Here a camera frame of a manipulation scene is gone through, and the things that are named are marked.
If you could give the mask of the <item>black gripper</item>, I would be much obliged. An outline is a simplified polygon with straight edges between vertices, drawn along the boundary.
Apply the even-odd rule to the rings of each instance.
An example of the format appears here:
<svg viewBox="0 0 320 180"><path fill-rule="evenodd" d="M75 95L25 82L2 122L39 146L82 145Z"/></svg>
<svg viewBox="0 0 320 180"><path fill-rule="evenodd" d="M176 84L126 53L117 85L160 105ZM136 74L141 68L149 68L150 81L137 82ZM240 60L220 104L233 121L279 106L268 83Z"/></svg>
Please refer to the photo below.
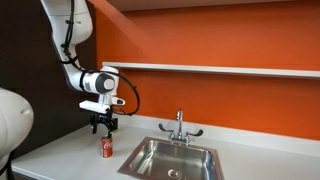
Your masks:
<svg viewBox="0 0 320 180"><path fill-rule="evenodd" d="M118 129L118 119L112 118L110 115L92 113L90 117L90 125L92 127L92 134L97 133L97 126L99 124L105 125L108 129L107 138L112 138L112 132Z"/></svg>

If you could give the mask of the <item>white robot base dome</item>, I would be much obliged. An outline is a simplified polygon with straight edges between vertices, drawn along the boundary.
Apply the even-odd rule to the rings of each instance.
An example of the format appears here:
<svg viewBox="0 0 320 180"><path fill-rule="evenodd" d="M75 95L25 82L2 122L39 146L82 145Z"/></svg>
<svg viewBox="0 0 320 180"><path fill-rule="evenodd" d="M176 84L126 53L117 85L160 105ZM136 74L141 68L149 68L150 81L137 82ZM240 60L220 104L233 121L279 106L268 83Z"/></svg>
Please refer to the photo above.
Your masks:
<svg viewBox="0 0 320 180"><path fill-rule="evenodd" d="M7 164L10 153L29 134L33 119L33 109L25 98L0 89L0 169Z"/></svg>

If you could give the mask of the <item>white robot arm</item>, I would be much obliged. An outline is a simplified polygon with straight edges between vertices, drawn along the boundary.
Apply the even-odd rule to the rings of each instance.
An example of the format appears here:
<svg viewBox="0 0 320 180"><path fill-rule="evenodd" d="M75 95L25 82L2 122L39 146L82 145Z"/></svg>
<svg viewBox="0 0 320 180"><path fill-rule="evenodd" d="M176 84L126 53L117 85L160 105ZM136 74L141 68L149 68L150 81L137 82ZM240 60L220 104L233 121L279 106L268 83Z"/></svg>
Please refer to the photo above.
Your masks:
<svg viewBox="0 0 320 180"><path fill-rule="evenodd" d="M86 0L40 0L52 28L52 39L59 61L65 73L67 85L76 91L96 94L97 102L85 100L79 107L92 112L92 133L103 124L107 137L118 129L113 117L113 106L124 105L117 97L119 71L104 66L90 70L81 66L78 45L88 40L93 32L93 22Z"/></svg>

